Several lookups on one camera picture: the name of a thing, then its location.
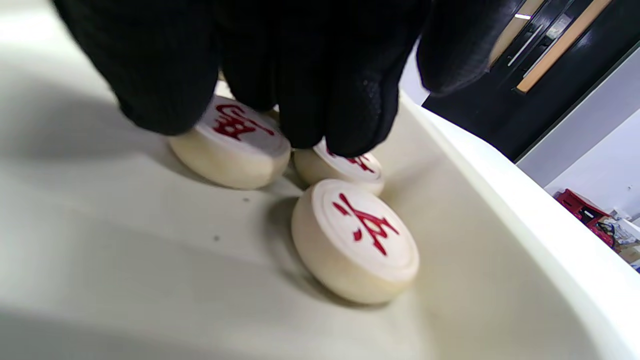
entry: finger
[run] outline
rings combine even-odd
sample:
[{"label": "finger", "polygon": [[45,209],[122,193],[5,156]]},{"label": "finger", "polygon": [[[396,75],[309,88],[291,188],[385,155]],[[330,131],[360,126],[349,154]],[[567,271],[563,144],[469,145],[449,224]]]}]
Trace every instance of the finger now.
[{"label": "finger", "polygon": [[258,111],[276,103],[273,72],[274,8],[261,0],[214,2],[221,65],[231,92]]},{"label": "finger", "polygon": [[524,0],[435,1],[418,47],[422,84],[444,96],[487,70],[493,46]]},{"label": "finger", "polygon": [[330,2],[286,0],[282,6],[276,67],[280,128],[294,148],[306,149],[324,136]]},{"label": "finger", "polygon": [[398,82],[427,12],[422,0],[346,2],[334,49],[329,150],[355,157],[386,139],[397,113]]},{"label": "finger", "polygon": [[136,125],[164,135],[193,127],[218,77],[208,1],[54,5]]}]

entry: red chinese character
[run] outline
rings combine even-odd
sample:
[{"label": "red chinese character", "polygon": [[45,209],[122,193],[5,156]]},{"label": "red chinese character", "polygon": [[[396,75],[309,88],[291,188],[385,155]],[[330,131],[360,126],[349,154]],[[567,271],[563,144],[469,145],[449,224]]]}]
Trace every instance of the red chinese character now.
[{"label": "red chinese character", "polygon": [[240,140],[240,135],[252,133],[255,128],[263,130],[265,133],[274,136],[273,130],[258,124],[256,121],[245,117],[244,110],[235,104],[221,104],[216,106],[216,110],[220,113],[220,117],[216,119],[216,125],[213,130],[218,134]]},{"label": "red chinese character", "polygon": [[[371,215],[369,213],[365,213],[364,211],[360,211],[353,208],[353,206],[347,200],[347,197],[343,193],[340,193],[339,197],[340,197],[340,200],[342,200],[342,202],[347,206],[347,208],[351,210],[351,212],[349,212],[344,206],[338,204],[335,201],[333,202],[333,206],[338,211],[340,211],[341,214],[343,214],[346,217],[350,217],[352,216],[352,214],[355,215],[358,221],[360,221],[360,223],[367,230],[369,235],[371,235],[371,238],[373,239],[373,246],[375,246],[376,249],[378,249],[378,251],[380,251],[384,256],[387,256],[387,251],[385,250],[384,246],[382,246],[382,243],[380,242],[380,238],[386,239],[388,236],[384,227],[386,226],[389,229],[391,229],[394,233],[400,235],[398,230],[396,230],[395,227],[393,227],[389,223],[389,220],[387,220],[386,218],[378,218],[374,215]],[[353,232],[353,240],[356,242],[362,240],[362,229],[360,227],[358,227],[357,231]]]},{"label": "red chinese character", "polygon": [[[326,153],[334,158],[336,157],[334,153],[329,151],[329,148],[326,149]],[[364,155],[358,156],[357,158],[344,158],[344,159],[352,164],[358,165],[362,169],[362,171],[368,171],[372,174],[376,173],[373,169],[369,168],[367,164],[364,163],[364,161],[362,161],[362,159],[369,161],[369,159],[367,159],[367,157]]]}]

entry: gloved hand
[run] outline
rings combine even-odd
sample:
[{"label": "gloved hand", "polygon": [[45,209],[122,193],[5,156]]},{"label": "gloved hand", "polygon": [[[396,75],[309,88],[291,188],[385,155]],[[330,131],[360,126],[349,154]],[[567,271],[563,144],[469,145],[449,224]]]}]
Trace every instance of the gloved hand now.
[{"label": "gloved hand", "polygon": [[422,34],[423,85],[444,95],[486,70],[524,0],[53,0],[123,113],[164,135],[191,129],[221,66],[234,96],[280,108],[295,148],[325,136],[359,156],[384,141]]}]

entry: white tray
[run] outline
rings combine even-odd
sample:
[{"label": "white tray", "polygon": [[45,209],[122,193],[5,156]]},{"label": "white tray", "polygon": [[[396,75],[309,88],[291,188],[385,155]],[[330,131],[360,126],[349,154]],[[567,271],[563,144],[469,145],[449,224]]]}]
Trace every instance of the white tray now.
[{"label": "white tray", "polygon": [[375,155],[422,268],[391,305],[349,306],[292,248],[293,172],[254,192],[200,179],[122,118],[48,7],[4,2],[1,359],[640,354],[639,317],[612,303],[637,275],[477,138],[402,99]]}]

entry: black door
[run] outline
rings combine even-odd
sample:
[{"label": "black door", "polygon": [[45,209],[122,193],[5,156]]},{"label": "black door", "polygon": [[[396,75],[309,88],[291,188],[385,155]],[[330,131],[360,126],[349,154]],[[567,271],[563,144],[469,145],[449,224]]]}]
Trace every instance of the black door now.
[{"label": "black door", "polygon": [[515,161],[638,41],[640,0],[527,0],[489,71],[423,107]]}]

